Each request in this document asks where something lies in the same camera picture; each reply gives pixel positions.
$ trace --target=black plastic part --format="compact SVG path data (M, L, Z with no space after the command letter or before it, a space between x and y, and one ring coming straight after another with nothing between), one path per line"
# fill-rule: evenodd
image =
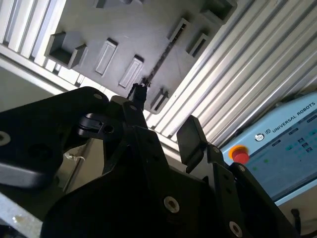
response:
M302 233L302 223L301 223L301 217L298 209L292 209L291 213L294 217L294 227L297 230L298 234Z
M229 170L236 178L241 209L250 233L257 234L255 237L300 237L246 167L233 163Z
M131 100L136 107L144 110L144 103L147 99L147 90L148 88L146 86L135 83L128 95L128 99Z
M99 94L102 99L94 97ZM11 141L0 146L0 183L22 188L48 185L63 152L87 142L72 128L88 113L106 110L108 98L83 87L0 114L1 131Z
M182 163L187 165L187 172L202 160L208 145L199 120L190 115L177 132L177 142Z

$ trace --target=rectangular slot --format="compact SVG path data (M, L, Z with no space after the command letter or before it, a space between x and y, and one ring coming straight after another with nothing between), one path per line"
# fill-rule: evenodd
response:
M234 0L207 0L202 14L208 21L223 25L236 8Z
M204 33L201 33L198 40L195 42L193 47L189 51L187 51L187 53L190 54L192 57L198 56L199 52L201 51L207 40L208 36Z
M123 88L128 87L132 82L135 81L136 77L141 71L142 66L143 59L138 56L134 56L122 79L120 80L119 85Z
M95 8L104 8L106 0L95 0L94 7Z
M189 24L189 22L185 19L182 18L178 25L176 26L175 30L172 32L172 34L169 37L169 40L172 42L176 42L177 38L180 36L182 31L186 28L186 26Z
M157 96L151 102L151 109L158 111L161 105L168 99L168 92L164 92L163 89L160 89Z
M114 53L115 53L115 50L117 48L117 43L114 42L113 40L111 39L108 39L104 46L103 46L103 54L102 56L100 57L100 60L99 60L99 63L96 67L96 72L100 75L104 75L104 73L106 72L113 56L114 56Z

